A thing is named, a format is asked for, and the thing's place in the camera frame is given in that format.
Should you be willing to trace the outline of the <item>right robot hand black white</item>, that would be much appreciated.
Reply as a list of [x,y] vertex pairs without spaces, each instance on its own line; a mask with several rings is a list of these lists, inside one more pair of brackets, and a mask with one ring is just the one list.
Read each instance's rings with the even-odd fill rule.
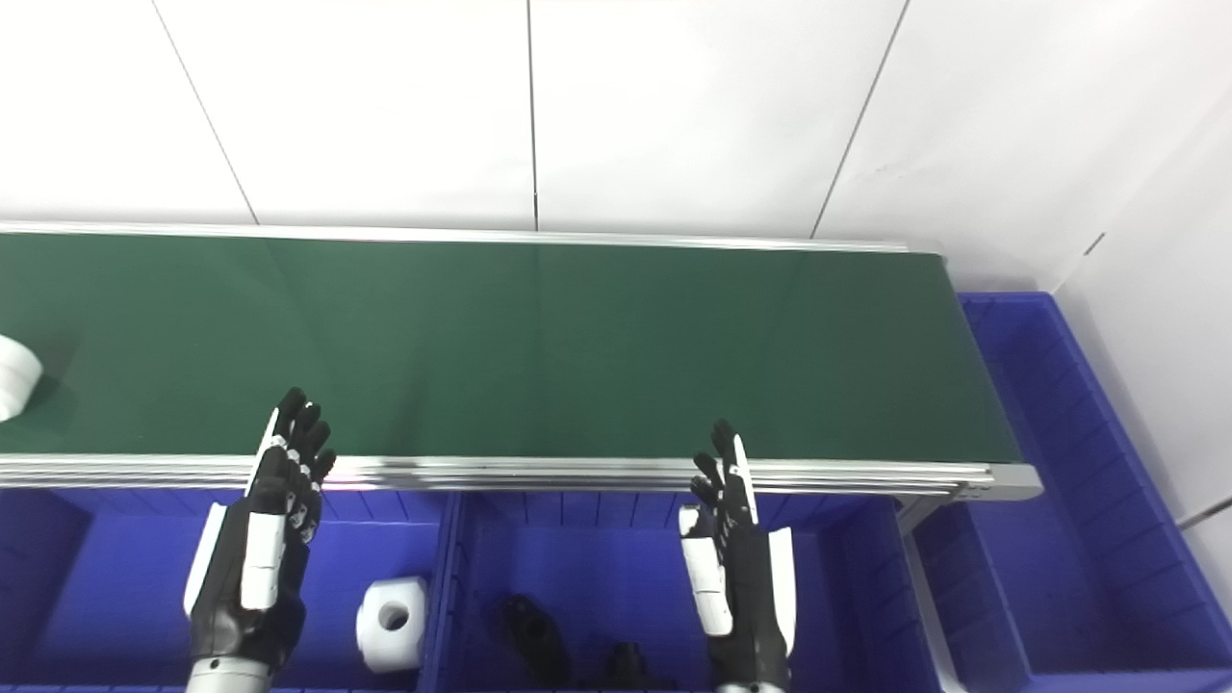
[[716,453],[696,453],[695,503],[678,513],[683,561],[707,639],[717,692],[788,692],[797,633],[795,539],[758,518],[756,485],[742,437],[727,420]]

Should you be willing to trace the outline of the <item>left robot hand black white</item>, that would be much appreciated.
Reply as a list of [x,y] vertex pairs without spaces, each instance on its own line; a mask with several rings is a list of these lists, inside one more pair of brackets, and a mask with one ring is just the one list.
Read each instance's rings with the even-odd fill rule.
[[269,692],[306,624],[301,597],[330,425],[299,387],[274,407],[238,499],[209,507],[188,571],[190,692]]

